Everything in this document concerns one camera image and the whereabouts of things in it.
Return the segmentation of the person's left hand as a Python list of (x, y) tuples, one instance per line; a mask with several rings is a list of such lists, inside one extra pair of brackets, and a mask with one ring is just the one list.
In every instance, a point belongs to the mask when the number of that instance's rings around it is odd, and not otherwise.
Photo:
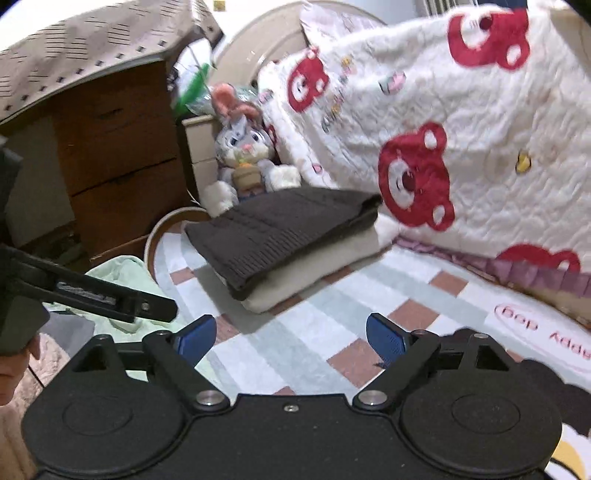
[(35, 335), (29, 343), (12, 356), (0, 357), (0, 405), (7, 405), (14, 396), (18, 384), (28, 368), (30, 357), (40, 358), (40, 336)]

